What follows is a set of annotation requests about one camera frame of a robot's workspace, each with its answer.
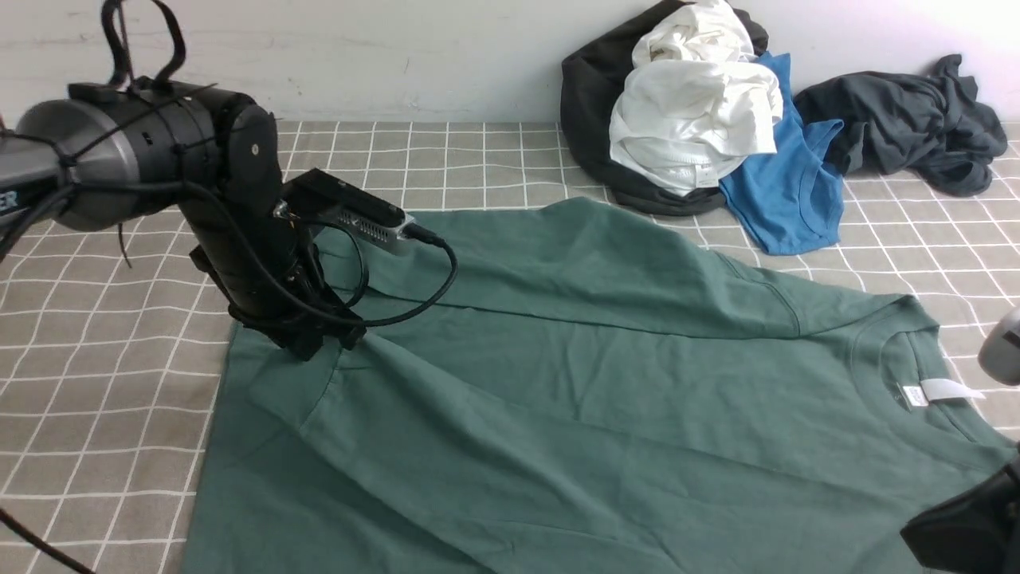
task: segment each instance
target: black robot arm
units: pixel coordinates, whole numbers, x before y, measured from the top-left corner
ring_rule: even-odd
[[[90,231],[176,205],[198,239],[192,259],[226,297],[230,314],[301,360],[324,337],[351,349],[367,328],[435,305],[456,275],[453,250],[399,207],[323,171],[283,184],[272,114],[246,94],[172,81],[184,40],[169,8],[154,2],[174,45],[155,79],[134,77],[126,35],[113,27],[120,2],[106,0],[110,81],[71,84],[67,98],[36,105],[16,128],[0,132],[0,260],[45,218]],[[367,286],[367,269],[362,264],[358,291],[342,301],[313,242],[323,225],[391,251],[409,240],[438,246],[451,273],[417,308],[363,320],[350,308]]]

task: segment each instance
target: clothing label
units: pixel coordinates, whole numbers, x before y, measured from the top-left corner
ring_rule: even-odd
[[[715,168],[708,163],[695,163],[695,187],[719,187],[719,177]]]
[[[984,399],[979,392],[950,379],[926,379],[921,381],[921,390],[931,403],[949,399]]]
[[[928,406],[928,398],[924,396],[924,389],[921,387],[904,385],[903,396],[907,398],[907,403],[910,403],[911,407]]]

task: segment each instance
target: black device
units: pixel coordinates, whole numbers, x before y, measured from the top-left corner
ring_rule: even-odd
[[[172,81],[185,62],[184,37],[172,11],[152,1],[173,41],[173,56],[155,77],[134,76],[121,0],[105,0],[110,80],[69,85],[66,99],[36,105],[14,129],[0,122],[0,261],[39,220],[99,230],[176,205],[198,239],[192,260],[226,297],[231,316],[299,360],[311,358],[324,337],[351,349],[366,329],[435,305],[457,273],[453,249],[396,205],[324,171],[283,184],[275,118],[246,94]],[[323,226],[397,253],[413,241],[442,248],[450,275],[418,307],[364,320],[351,308],[367,289],[367,268],[362,261],[357,290],[341,300],[312,241]],[[355,248],[360,256],[357,241]],[[1020,459],[902,534],[926,567],[1020,574],[1018,504]],[[0,523],[72,571],[92,574],[3,509]]]

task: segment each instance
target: black strap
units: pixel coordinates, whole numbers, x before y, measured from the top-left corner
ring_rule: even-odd
[[[181,23],[173,15],[173,10],[170,10],[170,7],[161,0],[152,0],[152,3],[162,12],[163,19],[166,21],[166,30],[173,42],[173,55],[170,56],[170,61],[166,62],[166,65],[159,70],[153,80],[153,87],[161,89],[169,86],[170,77],[185,64],[188,48],[185,46],[185,36],[181,32]],[[125,80],[134,75],[132,73],[131,52],[125,45],[128,31],[121,31],[124,37],[121,42],[113,25],[113,16],[118,11],[120,12],[121,27],[123,27],[123,0],[105,0],[100,10],[103,35],[106,36],[106,43],[110,46],[110,55],[113,56],[113,74],[110,75],[107,85],[115,87],[120,87]]]
[[[173,15],[173,11],[170,10],[169,6],[160,0],[152,0],[152,2],[159,7],[160,12],[163,12],[163,19],[166,20],[166,30],[170,33],[170,39],[173,41],[173,55],[170,56],[170,61],[166,62],[163,69],[160,69],[159,73],[153,80],[153,84],[158,89],[168,86],[170,76],[185,64],[185,59],[188,57],[188,49],[185,47],[185,37],[181,33],[181,24],[177,23],[177,16]]]
[[[107,86],[119,88],[128,80],[128,72],[131,69],[131,55],[120,43],[117,31],[113,27],[113,14],[117,10],[123,10],[121,6],[123,0],[106,0],[99,11],[100,22],[103,25],[103,35],[106,36],[106,43],[110,46],[110,55],[113,56],[113,74],[110,75]]]

